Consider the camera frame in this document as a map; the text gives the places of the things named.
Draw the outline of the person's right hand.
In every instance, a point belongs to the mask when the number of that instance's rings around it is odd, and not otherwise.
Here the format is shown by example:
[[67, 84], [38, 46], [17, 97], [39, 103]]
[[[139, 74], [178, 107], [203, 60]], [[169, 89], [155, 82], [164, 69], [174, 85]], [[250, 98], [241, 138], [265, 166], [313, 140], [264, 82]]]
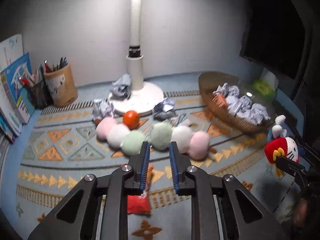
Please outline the person's right hand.
[[296, 206], [292, 219], [295, 226], [303, 227], [308, 214], [308, 201], [301, 198]]

